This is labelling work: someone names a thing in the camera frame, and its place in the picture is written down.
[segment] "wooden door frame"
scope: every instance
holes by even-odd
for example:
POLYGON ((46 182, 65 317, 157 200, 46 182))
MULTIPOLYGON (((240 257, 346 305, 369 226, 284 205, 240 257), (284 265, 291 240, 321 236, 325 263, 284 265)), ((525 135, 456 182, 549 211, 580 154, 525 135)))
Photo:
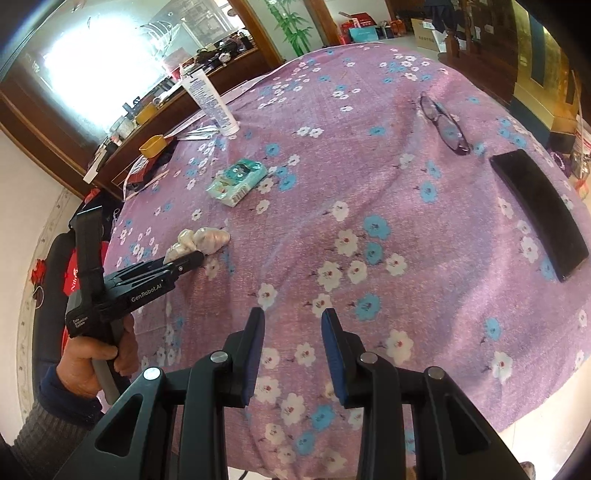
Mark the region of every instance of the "wooden door frame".
POLYGON ((246 29, 251 33, 252 38, 254 38, 256 42, 256 46, 265 57, 269 67, 276 69, 283 65, 285 59, 279 55, 275 44, 262 26, 261 21, 250 4, 247 3, 246 0, 228 0, 228 3, 230 3, 234 11, 244 23, 246 29))
POLYGON ((320 38, 327 44, 327 47, 340 45, 339 27, 335 24, 324 0, 302 0, 308 13, 312 17, 320 38))

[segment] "box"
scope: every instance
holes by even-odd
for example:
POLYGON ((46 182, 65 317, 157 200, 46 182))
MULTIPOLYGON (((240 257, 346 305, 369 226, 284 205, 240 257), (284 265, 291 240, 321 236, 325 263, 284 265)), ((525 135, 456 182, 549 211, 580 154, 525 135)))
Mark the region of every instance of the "box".
POLYGON ((431 20, 413 18, 411 21, 413 22, 414 36, 417 39, 417 47, 440 51, 439 45, 435 41, 435 36, 433 35, 435 27, 433 26, 433 23, 431 23, 431 20))
POLYGON ((375 31, 375 27, 350 28, 349 33, 354 43, 378 41, 378 33, 375 31))

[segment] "bright light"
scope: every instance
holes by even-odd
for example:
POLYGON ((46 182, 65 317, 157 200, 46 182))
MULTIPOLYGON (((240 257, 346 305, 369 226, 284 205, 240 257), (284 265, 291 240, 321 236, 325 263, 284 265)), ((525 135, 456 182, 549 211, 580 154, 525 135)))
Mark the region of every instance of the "bright light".
POLYGON ((101 17, 66 32, 46 56, 50 82, 65 105, 107 131, 122 105, 164 76, 131 20, 101 17))

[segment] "black phone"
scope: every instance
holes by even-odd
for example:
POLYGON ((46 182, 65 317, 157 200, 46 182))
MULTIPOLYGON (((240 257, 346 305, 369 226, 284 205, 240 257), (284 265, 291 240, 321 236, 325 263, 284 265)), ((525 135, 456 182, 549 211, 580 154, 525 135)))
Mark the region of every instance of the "black phone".
POLYGON ((556 276, 565 281, 589 257, 585 240, 569 209, 524 150, 495 155, 491 157, 491 164, 532 223, 556 276))

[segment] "bamboo painting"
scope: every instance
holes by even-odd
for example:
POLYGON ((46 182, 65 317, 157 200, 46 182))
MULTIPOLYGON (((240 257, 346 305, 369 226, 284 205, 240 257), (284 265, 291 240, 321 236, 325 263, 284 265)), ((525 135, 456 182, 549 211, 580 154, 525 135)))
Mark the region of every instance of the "bamboo painting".
POLYGON ((266 0, 269 11, 277 20, 275 29, 281 28, 285 39, 291 44, 295 54, 302 56, 304 53, 311 52, 309 38, 312 27, 304 27, 309 22, 291 11, 290 4, 295 1, 298 0, 266 0))

